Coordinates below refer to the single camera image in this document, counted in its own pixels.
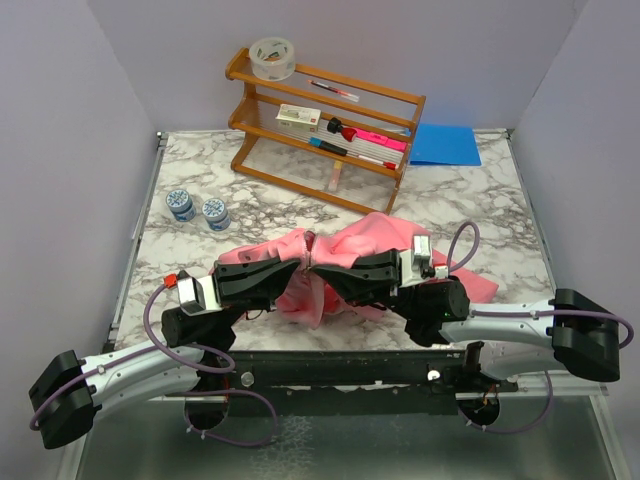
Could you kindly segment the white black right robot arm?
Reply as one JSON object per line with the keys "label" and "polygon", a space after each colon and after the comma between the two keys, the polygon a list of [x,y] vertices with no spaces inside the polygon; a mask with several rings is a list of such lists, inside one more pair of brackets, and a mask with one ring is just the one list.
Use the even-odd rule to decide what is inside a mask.
{"label": "white black right robot arm", "polygon": [[620,378],[620,320],[576,291],[559,289],[533,303],[474,303],[447,266],[413,249],[311,270],[347,304],[401,317],[419,346],[466,343],[471,359],[460,365],[459,378],[469,390],[541,371],[603,383]]}

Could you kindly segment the pink zip jacket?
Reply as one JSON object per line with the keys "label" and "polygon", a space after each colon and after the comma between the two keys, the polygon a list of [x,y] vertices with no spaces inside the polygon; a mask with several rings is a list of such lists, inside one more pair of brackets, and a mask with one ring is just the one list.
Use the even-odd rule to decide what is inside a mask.
{"label": "pink zip jacket", "polygon": [[221,264],[241,264],[278,257],[297,259],[300,268],[294,273],[284,293],[276,299],[276,310],[289,322],[319,327],[327,315],[353,311],[368,320],[378,320],[382,312],[373,307],[351,307],[335,290],[307,268],[315,265],[351,267],[365,256],[399,251],[412,247],[413,238],[427,235],[420,225],[383,213],[370,213],[332,235],[320,235],[296,228],[284,236],[261,244],[238,247],[221,254]]}

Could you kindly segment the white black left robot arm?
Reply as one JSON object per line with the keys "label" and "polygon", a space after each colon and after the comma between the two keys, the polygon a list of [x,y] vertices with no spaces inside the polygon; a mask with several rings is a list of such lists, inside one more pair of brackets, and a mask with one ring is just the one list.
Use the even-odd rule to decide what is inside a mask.
{"label": "white black left robot arm", "polygon": [[84,359],[73,350],[54,357],[29,390],[30,429],[54,450],[128,402],[214,392],[236,369],[234,325],[250,311],[272,309],[299,265],[275,257],[219,264],[200,278],[166,277],[143,310],[145,341]]}

